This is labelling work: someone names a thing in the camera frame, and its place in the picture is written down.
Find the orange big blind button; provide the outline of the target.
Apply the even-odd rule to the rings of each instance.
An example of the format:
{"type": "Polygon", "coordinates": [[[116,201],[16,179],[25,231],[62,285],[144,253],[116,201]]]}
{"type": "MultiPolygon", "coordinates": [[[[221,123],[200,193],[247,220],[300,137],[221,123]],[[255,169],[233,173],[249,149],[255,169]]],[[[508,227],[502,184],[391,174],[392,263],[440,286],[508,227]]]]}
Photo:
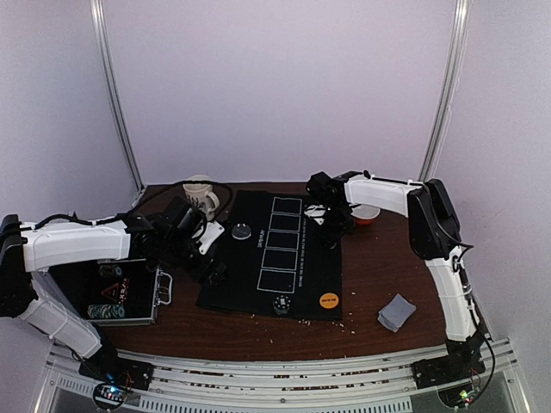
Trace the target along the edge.
{"type": "Polygon", "coordinates": [[[339,305],[340,298],[336,293],[324,293],[319,297],[319,305],[326,310],[332,310],[339,305]]]}

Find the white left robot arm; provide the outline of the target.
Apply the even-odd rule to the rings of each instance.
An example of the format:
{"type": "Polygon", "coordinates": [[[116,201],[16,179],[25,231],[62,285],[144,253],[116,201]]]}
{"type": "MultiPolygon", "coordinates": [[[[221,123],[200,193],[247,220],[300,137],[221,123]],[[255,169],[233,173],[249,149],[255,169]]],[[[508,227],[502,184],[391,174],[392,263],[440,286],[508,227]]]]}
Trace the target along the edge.
{"type": "Polygon", "coordinates": [[[189,271],[200,283],[214,281],[224,269],[208,252],[224,230],[181,197],[150,218],[135,210],[90,221],[58,214],[39,223],[7,215],[1,221],[1,315],[27,321],[115,382],[124,365],[109,339],[35,284],[33,274],[78,262],[145,259],[189,271]]]}

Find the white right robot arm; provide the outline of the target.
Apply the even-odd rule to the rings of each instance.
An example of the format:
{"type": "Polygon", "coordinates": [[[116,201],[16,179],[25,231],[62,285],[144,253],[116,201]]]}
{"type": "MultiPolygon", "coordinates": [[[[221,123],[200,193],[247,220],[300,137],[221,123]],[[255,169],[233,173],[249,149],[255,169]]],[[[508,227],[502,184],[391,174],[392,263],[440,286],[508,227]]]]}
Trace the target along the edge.
{"type": "Polygon", "coordinates": [[[414,376],[418,382],[436,384],[482,374],[486,366],[480,349],[485,333],[463,263],[471,247],[461,240],[461,224],[443,182],[393,180],[367,171],[335,177],[319,172],[309,178],[306,191],[313,200],[306,215],[330,246],[353,228],[356,207],[377,207],[407,219],[410,247],[434,281],[447,337],[447,354],[415,362],[414,376]]]}

